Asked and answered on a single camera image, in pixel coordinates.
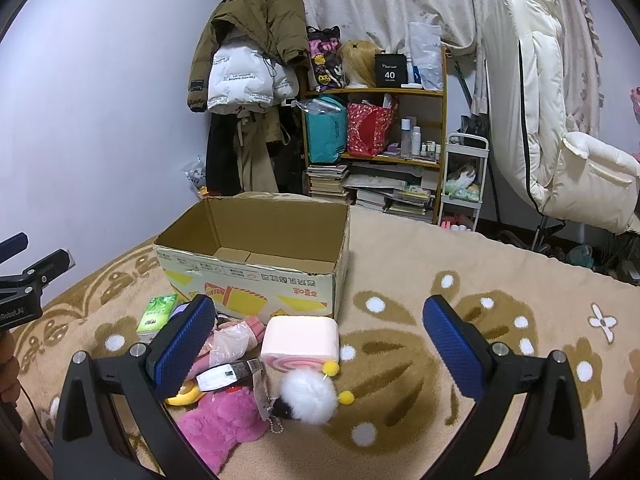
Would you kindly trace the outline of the person's left hand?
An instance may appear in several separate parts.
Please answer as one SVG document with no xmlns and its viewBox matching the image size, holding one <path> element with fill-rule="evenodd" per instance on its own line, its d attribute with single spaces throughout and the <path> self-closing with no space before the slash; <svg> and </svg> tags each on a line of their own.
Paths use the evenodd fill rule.
<svg viewBox="0 0 640 480">
<path fill-rule="evenodd" d="M 21 394 L 18 380 L 20 363 L 17 362 L 15 341 L 10 332 L 2 332 L 0 339 L 0 394 L 1 401 L 14 404 Z"/>
</svg>

